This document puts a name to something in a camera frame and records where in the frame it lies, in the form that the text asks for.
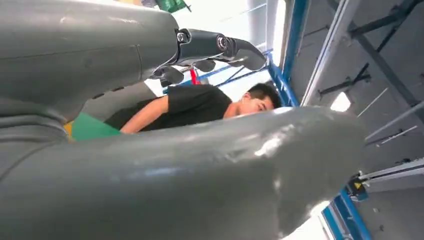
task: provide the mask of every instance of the man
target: man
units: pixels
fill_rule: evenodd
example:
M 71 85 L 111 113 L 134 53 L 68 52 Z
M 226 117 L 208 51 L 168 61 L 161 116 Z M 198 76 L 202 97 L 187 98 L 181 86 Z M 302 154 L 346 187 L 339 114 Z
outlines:
M 122 109 L 105 123 L 120 129 L 122 133 L 133 134 L 205 123 L 279 107 L 281 101 L 277 92 L 264 83 L 253 86 L 237 102 L 232 102 L 218 87 L 208 84 L 171 86 L 168 88 L 168 95 Z

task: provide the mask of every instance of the ceiling light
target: ceiling light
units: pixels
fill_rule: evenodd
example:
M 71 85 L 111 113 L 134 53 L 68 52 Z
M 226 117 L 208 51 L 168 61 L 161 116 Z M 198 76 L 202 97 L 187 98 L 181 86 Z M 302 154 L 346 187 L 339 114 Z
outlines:
M 345 92 L 341 92 L 334 102 L 331 104 L 330 109 L 338 112 L 345 112 L 351 106 L 351 101 Z

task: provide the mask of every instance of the bolt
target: bolt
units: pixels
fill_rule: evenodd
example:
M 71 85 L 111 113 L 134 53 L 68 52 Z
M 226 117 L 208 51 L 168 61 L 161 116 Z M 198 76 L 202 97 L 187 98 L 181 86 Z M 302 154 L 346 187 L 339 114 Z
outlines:
M 178 42 L 180 43 L 187 43 L 189 41 L 189 36 L 187 36 L 184 32 L 179 32 L 176 34 L 176 39 L 178 39 Z
M 222 51 L 227 50 L 228 45 L 227 45 L 227 40 L 225 37 L 220 36 L 217 38 L 216 41 L 218 42 L 219 49 L 221 49 Z

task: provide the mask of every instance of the gray robot arm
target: gray robot arm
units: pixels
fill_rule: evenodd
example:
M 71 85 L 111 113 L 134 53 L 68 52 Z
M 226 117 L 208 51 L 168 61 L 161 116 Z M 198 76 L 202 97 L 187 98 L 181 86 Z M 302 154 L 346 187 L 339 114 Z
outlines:
M 0 21 L 0 112 L 7 115 L 65 123 L 87 99 L 144 81 L 164 65 L 244 60 L 257 70 L 265 63 L 246 41 L 179 30 L 168 12 L 114 1 L 3 0 Z
M 202 42 L 215 47 L 190 47 Z M 62 124 L 86 100 L 161 67 L 262 67 L 249 43 L 179 30 L 166 12 L 3 0 L 0 43 L 3 239 L 274 240 L 335 196 L 361 162 L 356 118 L 321 108 L 67 143 Z

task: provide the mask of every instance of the gray wall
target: gray wall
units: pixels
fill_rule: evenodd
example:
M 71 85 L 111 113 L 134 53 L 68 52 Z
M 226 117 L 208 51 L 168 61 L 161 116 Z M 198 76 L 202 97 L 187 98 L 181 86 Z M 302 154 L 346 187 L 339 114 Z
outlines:
M 424 188 L 375 192 L 356 204 L 375 240 L 424 239 Z

